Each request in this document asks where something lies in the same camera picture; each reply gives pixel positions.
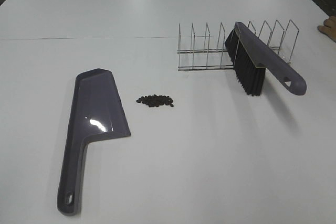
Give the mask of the bystander hand at edge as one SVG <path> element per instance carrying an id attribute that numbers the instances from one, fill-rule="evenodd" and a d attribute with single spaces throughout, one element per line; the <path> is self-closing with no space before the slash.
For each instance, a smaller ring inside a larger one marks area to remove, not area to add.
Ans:
<path id="1" fill-rule="evenodd" d="M 317 30 L 336 42 L 336 17 L 330 16 L 325 19 L 322 25 L 317 26 Z"/>

